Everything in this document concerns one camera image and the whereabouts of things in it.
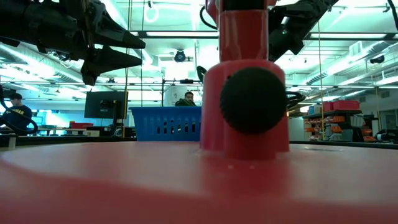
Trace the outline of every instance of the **ceiling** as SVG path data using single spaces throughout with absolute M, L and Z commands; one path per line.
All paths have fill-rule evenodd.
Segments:
M 219 62 L 218 34 L 199 17 L 205 0 L 156 0 L 151 2 L 152 7 L 148 1 L 141 0 L 102 2 L 117 23 L 142 37 L 147 44 L 142 51 L 143 66 L 104 73 L 97 85 L 90 87 L 82 84 L 79 73 L 82 61 L 61 63 L 54 55 L 38 53 L 33 45 L 21 44 L 14 48 L 0 44 L 2 85 L 24 90 L 24 98 L 30 100 L 84 100 L 88 91 L 123 91 L 127 75 L 127 82 L 131 83 L 127 86 L 130 100 L 159 102 L 163 78 L 196 80 L 197 65 L 209 69 Z M 297 1 L 280 0 L 277 4 L 294 2 Z M 314 102 L 324 89 L 328 96 L 350 97 L 366 94 L 376 82 L 394 86 L 398 81 L 395 72 L 398 48 L 394 45 L 397 29 L 386 3 L 385 0 L 340 0 L 322 17 L 320 30 L 318 26 L 312 29 L 298 55 L 287 52 L 276 61 L 285 71 L 289 89 L 301 91 L 308 96 L 307 102 Z M 207 13 L 204 16 L 214 24 Z M 185 37 L 183 32 L 187 31 L 198 38 Z M 386 34 L 393 34 L 389 41 L 383 39 Z M 126 49 L 114 49 L 126 52 Z M 188 58 L 185 62 L 174 61 L 177 50 L 184 51 Z M 129 52 L 141 56 L 139 50 Z M 369 63 L 370 58 L 381 54 L 385 56 L 383 63 Z M 107 83 L 110 78 L 115 83 Z M 187 88 L 194 91 L 195 100 L 201 101 L 201 85 Z

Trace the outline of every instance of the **desk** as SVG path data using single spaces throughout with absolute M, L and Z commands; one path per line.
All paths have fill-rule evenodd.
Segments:
M 56 131 L 66 131 L 66 132 L 78 131 L 78 132 L 82 132 L 82 134 L 83 134 L 83 131 L 86 131 L 86 129 L 77 129 L 77 128 L 39 128 L 38 132 L 39 131 L 46 131 L 47 132 L 46 136 L 50 136 L 50 132 L 51 131 L 53 131 L 53 134 L 56 134 Z
M 0 135 L 0 148 L 9 146 L 9 135 Z M 70 144 L 84 142 L 129 142 L 137 141 L 136 138 L 115 138 L 115 137 L 87 137 L 87 136 L 60 136 L 60 137 L 27 137 L 19 136 L 16 139 L 16 146 L 39 146 L 39 145 L 55 145 Z

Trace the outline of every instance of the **red robot base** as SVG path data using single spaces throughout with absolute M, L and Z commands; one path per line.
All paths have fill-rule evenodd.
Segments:
M 200 144 L 3 152 L 0 223 L 398 223 L 398 153 L 289 148 L 284 73 L 267 61 L 267 1 L 215 2 L 221 63 L 205 77 Z

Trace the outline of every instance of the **black knob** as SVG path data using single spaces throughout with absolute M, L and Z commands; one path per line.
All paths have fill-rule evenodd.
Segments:
M 220 94 L 220 108 L 226 122 L 244 134 L 261 134 L 273 128 L 285 115 L 284 84 L 264 68 L 245 68 L 234 73 Z

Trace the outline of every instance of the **computer monitor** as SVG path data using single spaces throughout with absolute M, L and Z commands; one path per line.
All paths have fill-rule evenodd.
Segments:
M 98 91 L 88 92 L 86 97 L 85 118 L 116 118 L 124 119 L 125 92 Z

